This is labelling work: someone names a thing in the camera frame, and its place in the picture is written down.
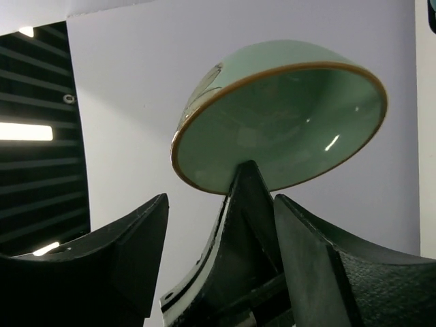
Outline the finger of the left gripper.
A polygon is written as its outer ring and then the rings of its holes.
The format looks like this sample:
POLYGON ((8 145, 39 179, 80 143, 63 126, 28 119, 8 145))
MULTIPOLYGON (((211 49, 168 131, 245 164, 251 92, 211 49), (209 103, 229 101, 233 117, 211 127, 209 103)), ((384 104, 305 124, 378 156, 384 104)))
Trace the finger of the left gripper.
POLYGON ((292 326, 273 199, 254 161, 237 167, 200 259, 160 306, 164 326, 292 326))

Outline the mint green floral bowl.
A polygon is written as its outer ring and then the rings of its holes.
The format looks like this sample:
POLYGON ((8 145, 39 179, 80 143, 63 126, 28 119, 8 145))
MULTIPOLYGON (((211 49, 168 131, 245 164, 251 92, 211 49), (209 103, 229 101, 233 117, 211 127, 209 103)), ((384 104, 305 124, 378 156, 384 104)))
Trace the mint green floral bowl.
POLYGON ((388 111, 380 79, 331 49, 270 40, 224 57, 199 81, 172 139, 178 177, 225 194, 254 161, 268 190, 306 183, 343 164, 388 111))

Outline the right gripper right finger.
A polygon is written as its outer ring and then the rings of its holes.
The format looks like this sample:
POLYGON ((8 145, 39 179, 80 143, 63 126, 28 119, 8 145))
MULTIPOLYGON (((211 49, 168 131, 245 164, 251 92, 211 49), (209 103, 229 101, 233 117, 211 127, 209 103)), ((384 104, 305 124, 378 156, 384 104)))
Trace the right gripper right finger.
POLYGON ((434 326, 435 260, 353 235, 279 194, 277 237, 297 326, 434 326))

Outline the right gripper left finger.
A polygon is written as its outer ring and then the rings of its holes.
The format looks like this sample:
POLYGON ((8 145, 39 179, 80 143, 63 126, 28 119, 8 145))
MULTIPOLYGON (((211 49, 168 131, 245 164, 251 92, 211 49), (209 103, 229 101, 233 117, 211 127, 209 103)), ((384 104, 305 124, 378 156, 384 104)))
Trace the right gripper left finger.
POLYGON ((48 253, 1 256, 2 326, 142 326, 168 225, 162 193, 48 253))

